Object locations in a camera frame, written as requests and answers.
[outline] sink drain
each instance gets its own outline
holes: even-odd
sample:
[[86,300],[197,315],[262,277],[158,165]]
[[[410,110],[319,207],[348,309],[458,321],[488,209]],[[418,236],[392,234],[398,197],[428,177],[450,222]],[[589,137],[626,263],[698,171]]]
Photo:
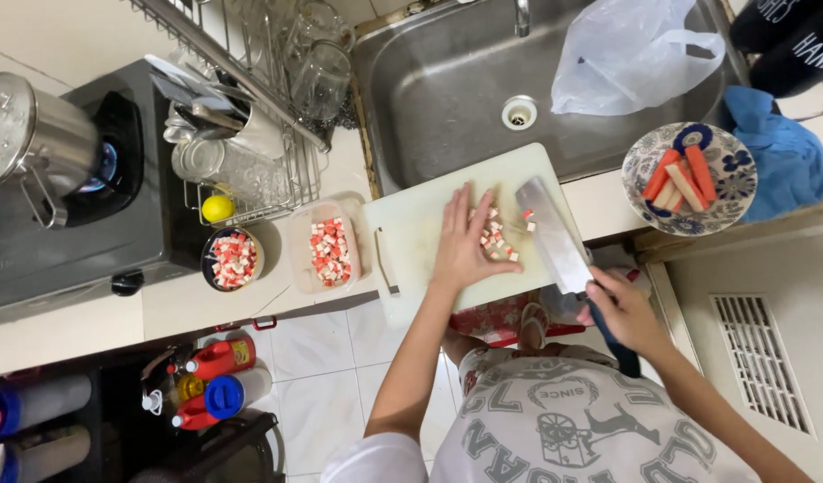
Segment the sink drain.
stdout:
[[512,131],[524,131],[536,121],[536,105],[526,95],[517,95],[504,104],[501,121]]

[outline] air vent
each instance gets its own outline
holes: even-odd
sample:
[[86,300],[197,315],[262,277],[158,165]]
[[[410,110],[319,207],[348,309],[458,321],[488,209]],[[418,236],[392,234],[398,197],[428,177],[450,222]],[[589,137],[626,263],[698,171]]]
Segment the air vent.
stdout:
[[778,327],[763,295],[709,296],[727,340],[745,404],[811,434],[807,409],[784,355]]

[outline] faucet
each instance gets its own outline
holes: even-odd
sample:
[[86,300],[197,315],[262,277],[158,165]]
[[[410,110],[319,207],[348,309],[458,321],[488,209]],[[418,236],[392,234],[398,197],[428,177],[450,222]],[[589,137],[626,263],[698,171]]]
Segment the faucet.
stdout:
[[515,0],[516,3],[516,35],[527,37],[531,32],[531,6],[528,0]]

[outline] hand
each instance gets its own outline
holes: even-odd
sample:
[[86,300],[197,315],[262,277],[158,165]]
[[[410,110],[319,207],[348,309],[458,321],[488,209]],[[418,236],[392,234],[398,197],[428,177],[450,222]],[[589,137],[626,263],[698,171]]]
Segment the hand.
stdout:
[[[647,357],[648,353],[667,349],[673,344],[671,337],[656,321],[650,302],[646,301],[640,288],[617,271],[607,272],[590,267],[590,273],[617,299],[615,304],[599,285],[587,282],[587,295],[599,306],[608,329],[623,346],[650,358]],[[592,324],[590,311],[583,310],[578,315],[578,321],[584,325]]]
[[430,284],[460,291],[495,273],[521,273],[517,262],[489,260],[480,247],[482,225],[492,203],[492,190],[482,195],[474,217],[468,220],[470,184],[453,192],[450,202],[444,206],[441,223],[441,239],[435,256],[435,270]]

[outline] cooking pot lid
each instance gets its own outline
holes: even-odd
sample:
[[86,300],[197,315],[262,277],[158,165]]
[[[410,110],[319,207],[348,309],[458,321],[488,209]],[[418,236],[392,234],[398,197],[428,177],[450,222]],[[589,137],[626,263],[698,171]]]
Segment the cooking pot lid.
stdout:
[[30,143],[35,96],[27,79],[0,72],[0,182],[12,174]]

